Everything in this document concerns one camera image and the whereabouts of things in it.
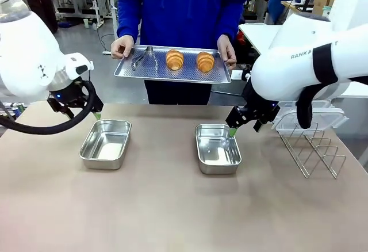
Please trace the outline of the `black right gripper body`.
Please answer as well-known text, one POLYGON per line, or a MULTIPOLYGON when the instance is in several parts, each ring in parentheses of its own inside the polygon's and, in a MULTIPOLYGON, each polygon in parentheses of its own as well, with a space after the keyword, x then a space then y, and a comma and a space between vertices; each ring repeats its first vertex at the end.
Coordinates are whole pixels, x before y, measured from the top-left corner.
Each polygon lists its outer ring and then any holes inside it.
POLYGON ((237 106, 236 110, 240 113, 240 119, 244 123, 254 120, 268 123, 274 121, 280 107, 275 101, 265 101, 257 104, 247 102, 244 106, 237 106))

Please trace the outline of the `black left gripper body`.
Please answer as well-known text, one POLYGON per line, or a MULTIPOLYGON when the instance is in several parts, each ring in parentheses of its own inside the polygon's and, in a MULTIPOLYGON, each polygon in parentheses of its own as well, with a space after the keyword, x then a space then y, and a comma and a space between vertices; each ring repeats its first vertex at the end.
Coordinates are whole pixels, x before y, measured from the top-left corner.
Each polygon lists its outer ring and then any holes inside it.
POLYGON ((58 91, 50 91, 47 102, 53 110, 89 107, 97 110, 97 94, 91 81, 74 80, 69 86, 58 91))

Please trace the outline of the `person's right hand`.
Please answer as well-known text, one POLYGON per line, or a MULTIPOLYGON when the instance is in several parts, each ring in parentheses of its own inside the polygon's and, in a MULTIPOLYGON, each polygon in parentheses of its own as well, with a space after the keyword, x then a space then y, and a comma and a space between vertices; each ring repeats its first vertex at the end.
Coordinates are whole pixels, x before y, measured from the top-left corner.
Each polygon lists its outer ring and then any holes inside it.
POLYGON ((130 55, 130 52, 135 42, 132 36, 123 35, 111 44, 111 57, 113 59, 125 59, 130 55))

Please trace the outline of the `person's left hand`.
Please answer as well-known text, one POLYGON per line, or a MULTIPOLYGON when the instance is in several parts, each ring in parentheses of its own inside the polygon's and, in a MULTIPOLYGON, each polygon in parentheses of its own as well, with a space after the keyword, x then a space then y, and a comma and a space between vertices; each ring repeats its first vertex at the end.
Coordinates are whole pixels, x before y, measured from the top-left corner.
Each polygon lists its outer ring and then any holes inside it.
POLYGON ((229 70, 233 70, 236 67, 236 55, 235 50, 231 44, 231 41, 227 35, 221 35, 217 40, 218 52, 228 67, 229 70))

